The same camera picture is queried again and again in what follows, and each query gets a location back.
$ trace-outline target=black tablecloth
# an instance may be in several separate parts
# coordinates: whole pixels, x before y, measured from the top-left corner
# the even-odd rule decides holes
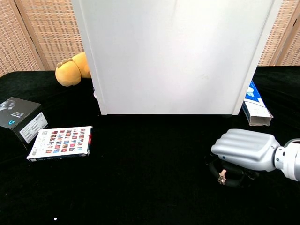
[[[41,103],[49,128],[92,125],[89,157],[1,167],[0,224],[267,224],[296,219],[299,183],[281,171],[249,188],[224,187],[204,156],[229,128],[300,137],[300,67],[258,67],[254,82],[274,115],[270,127],[238,116],[101,116],[91,80],[60,86],[53,71],[0,78],[0,102]],[[10,149],[0,137],[1,155]]]

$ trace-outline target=black box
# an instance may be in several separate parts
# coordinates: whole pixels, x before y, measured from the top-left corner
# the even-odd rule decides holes
[[[1,151],[0,163],[23,154],[33,145],[40,129],[48,125],[41,104],[11,97],[0,104],[0,143],[9,149]]]

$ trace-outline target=stuffed animal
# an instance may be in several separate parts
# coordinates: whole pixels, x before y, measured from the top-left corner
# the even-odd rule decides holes
[[[85,52],[58,63],[55,76],[57,81],[65,87],[79,84],[81,78],[91,78]]]

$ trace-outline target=blue and white box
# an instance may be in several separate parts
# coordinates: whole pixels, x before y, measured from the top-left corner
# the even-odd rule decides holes
[[[251,81],[249,85],[242,108],[246,114],[249,125],[270,125],[273,116],[264,104],[262,97],[259,94],[253,81]]]

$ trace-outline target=large white box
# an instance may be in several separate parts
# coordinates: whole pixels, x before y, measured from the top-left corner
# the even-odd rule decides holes
[[[238,114],[282,0],[72,0],[102,114]]]

